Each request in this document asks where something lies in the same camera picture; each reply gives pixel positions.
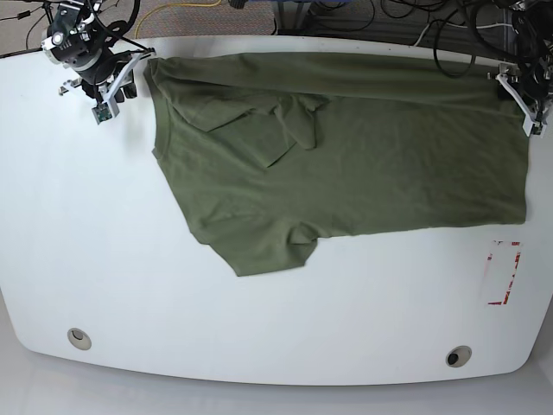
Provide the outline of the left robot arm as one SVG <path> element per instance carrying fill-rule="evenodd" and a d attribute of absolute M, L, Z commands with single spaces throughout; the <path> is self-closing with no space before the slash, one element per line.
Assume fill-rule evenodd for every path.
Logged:
<path fill-rule="evenodd" d="M 480 12 L 487 8 L 499 10 L 506 33 L 504 45 L 496 46 L 480 33 Z M 467 67 L 452 73 L 442 67 L 438 48 L 442 31 L 454 16 L 461 16 L 461 25 L 468 31 L 475 47 L 499 60 L 498 69 L 488 74 L 498 84 L 498 96 L 511 100 L 524 114 L 523 131 L 527 137 L 545 133 L 552 113 L 552 2 L 551 1 L 456 1 L 447 17 L 437 25 L 432 47 L 436 68 L 450 79 L 460 79 L 476 66 L 476 54 L 471 53 Z"/>

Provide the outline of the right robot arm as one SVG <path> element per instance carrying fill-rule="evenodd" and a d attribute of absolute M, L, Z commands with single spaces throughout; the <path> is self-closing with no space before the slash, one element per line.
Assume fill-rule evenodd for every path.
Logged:
<path fill-rule="evenodd" d="M 130 17 L 109 24 L 100 19 L 101 1 L 62 1 L 48 27 L 41 49 L 55 64 L 72 69 L 79 78 L 69 86 L 80 87 L 97 102 L 99 111 L 109 103 L 137 96 L 132 71 L 141 59 L 155 53 L 126 34 L 137 20 L 140 2 L 134 1 Z"/>

